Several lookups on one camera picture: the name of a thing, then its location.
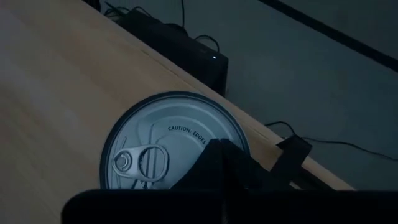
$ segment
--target pull tab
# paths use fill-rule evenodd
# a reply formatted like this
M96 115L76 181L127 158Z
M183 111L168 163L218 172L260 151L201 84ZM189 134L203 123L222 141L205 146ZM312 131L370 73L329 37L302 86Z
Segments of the pull tab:
M149 149L156 149L163 154L163 170L156 177L146 176L141 167L142 159L144 154ZM121 149L114 157L112 161L112 168L117 175L121 177L132 178L145 182L157 182L162 179L169 168L169 154L166 149L160 145L150 144L146 146L139 146L134 148Z

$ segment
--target can lid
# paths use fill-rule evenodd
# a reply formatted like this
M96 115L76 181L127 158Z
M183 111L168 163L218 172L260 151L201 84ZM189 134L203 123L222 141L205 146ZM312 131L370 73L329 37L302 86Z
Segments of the can lid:
M249 154L240 125L215 101L184 91L146 98L111 130L101 156L101 188L169 189L210 139L229 139Z

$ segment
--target wooden table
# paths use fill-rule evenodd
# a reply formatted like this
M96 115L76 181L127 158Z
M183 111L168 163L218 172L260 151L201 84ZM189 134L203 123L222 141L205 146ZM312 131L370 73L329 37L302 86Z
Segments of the wooden table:
M75 194L99 187L104 141L155 93L194 91L243 127L267 170L282 139L80 0L0 0L0 223L59 223ZM352 189L311 158L303 167Z

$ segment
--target floor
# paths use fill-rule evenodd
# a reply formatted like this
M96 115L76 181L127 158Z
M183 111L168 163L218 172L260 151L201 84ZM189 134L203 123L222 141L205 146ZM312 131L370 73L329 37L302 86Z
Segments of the floor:
M108 2L141 6L163 22L181 24L179 0ZM260 122L283 120L302 136L398 158L396 72L260 1L185 1L185 24L191 37L208 34L220 43L229 58L227 99ZM290 135L286 127L272 129ZM398 189L398 162L348 146L313 146L311 157L353 187Z

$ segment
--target metal lid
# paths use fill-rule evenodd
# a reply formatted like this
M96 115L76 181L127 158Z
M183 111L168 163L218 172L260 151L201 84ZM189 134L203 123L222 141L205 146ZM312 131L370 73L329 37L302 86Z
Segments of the metal lid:
M111 130L101 156L101 188L169 189L216 138L249 154L240 125L215 101L184 91L146 98Z

